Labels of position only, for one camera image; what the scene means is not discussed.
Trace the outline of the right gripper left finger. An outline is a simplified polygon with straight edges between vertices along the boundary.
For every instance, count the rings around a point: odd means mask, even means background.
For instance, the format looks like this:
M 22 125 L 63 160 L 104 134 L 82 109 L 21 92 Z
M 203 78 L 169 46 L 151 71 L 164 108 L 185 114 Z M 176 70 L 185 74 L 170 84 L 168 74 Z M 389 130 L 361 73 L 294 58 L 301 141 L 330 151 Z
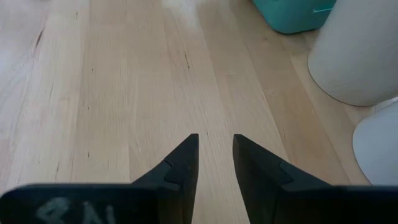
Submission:
M 191 224 L 199 136 L 130 184 L 32 184 L 0 197 L 0 224 Z

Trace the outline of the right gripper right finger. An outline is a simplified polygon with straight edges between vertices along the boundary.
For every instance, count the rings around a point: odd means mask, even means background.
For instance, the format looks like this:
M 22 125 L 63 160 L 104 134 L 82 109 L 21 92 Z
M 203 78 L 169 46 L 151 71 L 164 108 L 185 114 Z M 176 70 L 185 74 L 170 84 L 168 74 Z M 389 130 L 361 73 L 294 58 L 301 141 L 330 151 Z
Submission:
M 331 185 L 242 134 L 233 159 L 251 224 L 398 224 L 398 186 Z

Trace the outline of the teal plastic basket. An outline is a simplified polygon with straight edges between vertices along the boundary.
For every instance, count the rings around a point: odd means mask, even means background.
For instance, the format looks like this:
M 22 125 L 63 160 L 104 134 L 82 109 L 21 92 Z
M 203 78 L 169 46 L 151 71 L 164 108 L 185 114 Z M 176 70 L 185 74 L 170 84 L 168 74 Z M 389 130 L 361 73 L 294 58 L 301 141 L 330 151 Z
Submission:
M 282 34 L 319 29 L 336 0 L 252 0 L 267 24 Z

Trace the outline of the small white plant pot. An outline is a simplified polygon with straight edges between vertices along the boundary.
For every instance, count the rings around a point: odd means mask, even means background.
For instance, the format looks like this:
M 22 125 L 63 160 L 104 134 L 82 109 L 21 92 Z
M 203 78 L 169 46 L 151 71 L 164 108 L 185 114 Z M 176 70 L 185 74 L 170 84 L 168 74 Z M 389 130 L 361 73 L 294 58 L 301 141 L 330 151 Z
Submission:
M 357 125 L 353 151 L 371 184 L 398 185 L 398 100 Z

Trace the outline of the large white plant pot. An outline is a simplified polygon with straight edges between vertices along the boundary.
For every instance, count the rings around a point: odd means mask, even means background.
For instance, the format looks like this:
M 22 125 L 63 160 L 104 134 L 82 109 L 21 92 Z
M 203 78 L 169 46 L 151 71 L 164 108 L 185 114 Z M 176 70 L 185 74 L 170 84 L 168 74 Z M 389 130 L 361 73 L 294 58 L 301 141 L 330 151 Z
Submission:
M 354 106 L 398 96 L 398 0 L 336 0 L 308 55 L 328 95 Z

